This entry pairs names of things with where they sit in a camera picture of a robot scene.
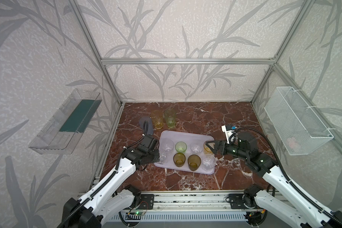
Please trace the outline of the small clear faceted glass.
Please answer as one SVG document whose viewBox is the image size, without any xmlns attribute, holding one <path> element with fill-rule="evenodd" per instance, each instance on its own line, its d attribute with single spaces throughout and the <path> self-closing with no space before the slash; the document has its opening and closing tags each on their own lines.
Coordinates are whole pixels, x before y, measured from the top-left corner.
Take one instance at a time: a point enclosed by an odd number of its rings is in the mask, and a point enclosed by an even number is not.
<svg viewBox="0 0 342 228">
<path fill-rule="evenodd" d="M 202 167 L 206 172 L 214 171 L 216 165 L 216 158 L 212 154 L 206 154 L 202 159 Z"/>
</svg>

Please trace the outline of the clear faceted cup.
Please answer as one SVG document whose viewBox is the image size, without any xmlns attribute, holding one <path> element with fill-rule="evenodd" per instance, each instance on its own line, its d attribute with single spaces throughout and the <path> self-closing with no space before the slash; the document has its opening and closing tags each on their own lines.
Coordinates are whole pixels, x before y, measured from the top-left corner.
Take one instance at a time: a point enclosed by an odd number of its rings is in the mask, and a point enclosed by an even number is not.
<svg viewBox="0 0 342 228">
<path fill-rule="evenodd" d="M 174 142 L 170 139 L 163 139 L 161 141 L 161 150 L 163 152 L 170 152 L 174 149 Z"/>
</svg>

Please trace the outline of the brown textured cup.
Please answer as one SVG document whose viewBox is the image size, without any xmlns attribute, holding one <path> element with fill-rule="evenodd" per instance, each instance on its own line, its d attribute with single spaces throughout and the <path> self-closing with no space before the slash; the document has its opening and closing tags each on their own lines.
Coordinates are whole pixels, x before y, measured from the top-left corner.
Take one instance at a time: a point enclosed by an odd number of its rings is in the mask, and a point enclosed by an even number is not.
<svg viewBox="0 0 342 228">
<path fill-rule="evenodd" d="M 173 157 L 173 162 L 176 167 L 182 167 L 185 164 L 186 157 L 183 153 L 176 153 Z"/>
<path fill-rule="evenodd" d="M 201 158 L 196 155 L 192 154 L 188 157 L 188 167 L 191 171 L 196 171 L 201 165 Z"/>
</svg>

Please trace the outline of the small green cup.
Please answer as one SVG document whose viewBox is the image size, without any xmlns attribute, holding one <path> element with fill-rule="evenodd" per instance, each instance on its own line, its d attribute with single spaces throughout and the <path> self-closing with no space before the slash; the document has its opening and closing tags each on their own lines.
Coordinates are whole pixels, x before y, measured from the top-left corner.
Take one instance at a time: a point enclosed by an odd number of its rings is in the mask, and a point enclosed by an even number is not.
<svg viewBox="0 0 342 228">
<path fill-rule="evenodd" d="M 187 150 L 187 144 L 185 142 L 177 142 L 175 145 L 175 150 L 177 153 L 184 154 Z"/>
</svg>

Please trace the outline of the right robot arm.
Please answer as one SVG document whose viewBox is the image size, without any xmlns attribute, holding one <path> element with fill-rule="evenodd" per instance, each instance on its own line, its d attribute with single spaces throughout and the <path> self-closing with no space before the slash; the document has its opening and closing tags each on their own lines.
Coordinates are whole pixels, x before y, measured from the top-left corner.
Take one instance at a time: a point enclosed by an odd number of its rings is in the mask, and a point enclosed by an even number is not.
<svg viewBox="0 0 342 228">
<path fill-rule="evenodd" d="M 342 228 L 342 212 L 332 211 L 293 181 L 285 172 L 278 156 L 271 157 L 258 150 L 252 128 L 222 127 L 225 141 L 207 141 L 214 153 L 231 155 L 243 160 L 251 171 L 258 174 L 278 190 L 291 204 L 289 206 L 260 186 L 254 184 L 244 190 L 243 201 L 247 208 L 267 210 L 293 228 Z"/>
</svg>

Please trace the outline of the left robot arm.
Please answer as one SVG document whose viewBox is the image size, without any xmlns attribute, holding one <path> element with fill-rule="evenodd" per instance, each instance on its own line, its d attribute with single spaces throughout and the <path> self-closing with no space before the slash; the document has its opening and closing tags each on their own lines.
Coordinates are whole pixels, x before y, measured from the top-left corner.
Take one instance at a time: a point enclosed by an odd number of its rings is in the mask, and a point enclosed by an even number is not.
<svg viewBox="0 0 342 228">
<path fill-rule="evenodd" d="M 147 133 L 148 126 L 144 121 L 142 138 L 123 149 L 115 167 L 97 185 L 65 203 L 60 228 L 100 228 L 122 210 L 144 204 L 136 187 L 128 185 L 120 193 L 117 189 L 141 166 L 159 161 L 158 140 Z"/>
</svg>

